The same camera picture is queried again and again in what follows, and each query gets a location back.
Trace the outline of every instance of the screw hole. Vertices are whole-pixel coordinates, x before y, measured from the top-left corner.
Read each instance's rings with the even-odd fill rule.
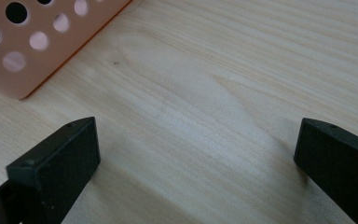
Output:
[[[79,16],[85,16],[89,12],[89,6],[86,0],[75,1],[75,13]]]
[[[26,160],[21,164],[21,166],[32,166],[32,165],[34,165],[34,160]]]
[[[6,9],[7,18],[16,24],[22,23],[27,19],[28,12],[25,6],[18,2],[10,3]]]

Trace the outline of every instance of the light wood surface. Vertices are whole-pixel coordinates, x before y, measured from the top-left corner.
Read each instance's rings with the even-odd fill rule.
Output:
[[[297,170],[302,118],[358,135],[358,0],[134,0],[28,98],[0,94],[5,166],[97,119],[64,223],[352,223]]]

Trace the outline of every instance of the wooden table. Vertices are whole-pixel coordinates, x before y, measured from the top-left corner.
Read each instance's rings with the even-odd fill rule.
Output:
[[[358,135],[358,0],[133,0],[28,98],[5,166],[94,116],[102,163],[64,223],[352,223],[293,155],[302,118]]]

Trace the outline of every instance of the circular hole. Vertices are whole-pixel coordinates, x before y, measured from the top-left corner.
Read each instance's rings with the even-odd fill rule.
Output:
[[[51,0],[37,0],[37,2],[42,4],[42,5],[47,5],[48,3],[51,2]]]
[[[22,23],[27,19],[27,9],[18,2],[10,3],[6,10],[7,18],[13,23]]]
[[[25,67],[25,57],[19,52],[10,52],[4,57],[4,67],[10,72],[19,72]]]
[[[30,37],[30,45],[33,49],[46,49],[48,47],[48,37],[43,32],[36,32]]]
[[[89,6],[87,5],[86,0],[76,0],[75,1],[75,13],[79,16],[84,16],[89,11]]]
[[[69,21],[68,18],[64,14],[58,14],[54,18],[54,29],[59,32],[66,32],[69,29]]]

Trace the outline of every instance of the wood grain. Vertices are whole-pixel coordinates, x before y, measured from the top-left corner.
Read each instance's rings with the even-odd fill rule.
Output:
[[[358,1],[132,3],[28,98],[5,166],[94,116],[102,164],[64,223],[352,223],[293,162],[302,118],[358,135]]]

